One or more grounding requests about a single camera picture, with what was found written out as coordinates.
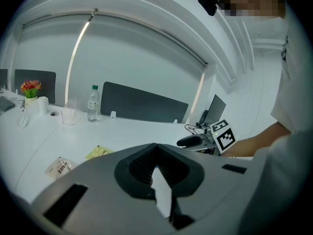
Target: person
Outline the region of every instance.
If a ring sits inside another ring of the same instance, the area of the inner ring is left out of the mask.
[[[288,23],[281,52],[282,73],[271,115],[277,122],[262,133],[238,141],[223,156],[251,157],[279,138],[313,127],[312,46],[293,10],[285,0],[215,0],[226,15],[281,17]]]

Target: yellow package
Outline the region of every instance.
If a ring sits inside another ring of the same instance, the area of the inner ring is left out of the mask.
[[[96,158],[96,157],[100,157],[100,156],[103,156],[103,155],[110,154],[112,152],[114,152],[114,151],[98,145],[92,152],[90,152],[85,157],[85,159],[93,159],[93,158]]]

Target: gray partition panel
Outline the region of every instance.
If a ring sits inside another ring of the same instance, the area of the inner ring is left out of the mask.
[[[55,78],[56,73],[51,71],[42,70],[15,70],[14,75],[14,91],[18,89],[19,94],[21,92],[21,85],[26,80],[38,80],[42,84],[42,89],[38,91],[38,97],[46,96],[49,99],[49,103],[55,103]]]
[[[8,69],[0,69],[0,87],[8,88]]]
[[[117,117],[153,122],[182,122],[188,104],[138,90],[124,85],[105,82],[102,90],[101,109],[103,115],[116,112]]]

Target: person's arm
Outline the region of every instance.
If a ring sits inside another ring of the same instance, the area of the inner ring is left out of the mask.
[[[252,157],[263,147],[271,146],[274,141],[282,136],[290,135],[290,131],[281,123],[276,122],[255,137],[240,140],[222,154],[224,157]]]

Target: white t-shirt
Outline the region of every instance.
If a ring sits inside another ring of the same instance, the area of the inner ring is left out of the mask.
[[[271,115],[292,133],[313,128],[313,49],[303,26],[285,3],[289,25],[282,74]]]

